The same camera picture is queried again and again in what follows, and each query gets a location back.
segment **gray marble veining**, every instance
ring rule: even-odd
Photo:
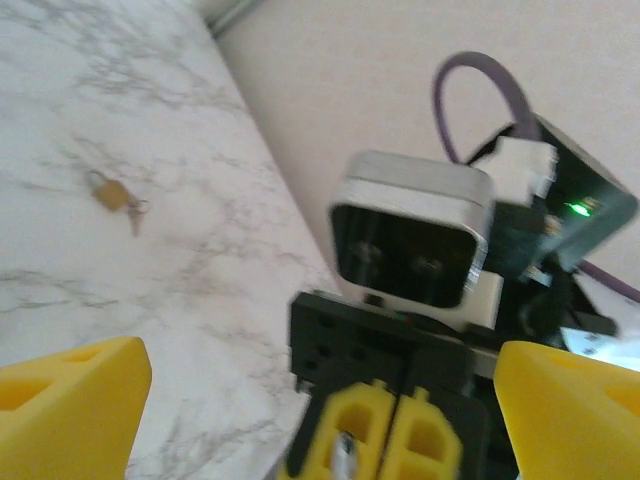
[[[127,478],[262,478],[304,401],[288,301],[335,287],[200,16],[5,0],[0,31],[0,364],[140,336]],[[151,202],[139,238],[92,169]]]

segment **green led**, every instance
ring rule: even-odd
[[[567,205],[569,205],[569,208],[571,208],[571,210],[573,210],[580,216],[583,216],[583,217],[591,216],[591,211],[580,203],[568,203]]]

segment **marble countertop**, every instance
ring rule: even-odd
[[[261,479],[304,398],[288,302],[328,269],[186,2],[0,6],[0,365],[143,338],[127,478]],[[134,238],[86,173],[151,204]]]

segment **padlock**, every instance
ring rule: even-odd
[[[89,184],[93,188],[93,196],[112,212],[129,203],[131,195],[118,180],[107,178],[104,174],[92,170],[88,174]]]

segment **white connector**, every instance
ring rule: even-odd
[[[511,137],[498,137],[496,149],[476,168],[493,180],[496,200],[531,206],[534,195],[546,198],[556,179],[554,146]]]

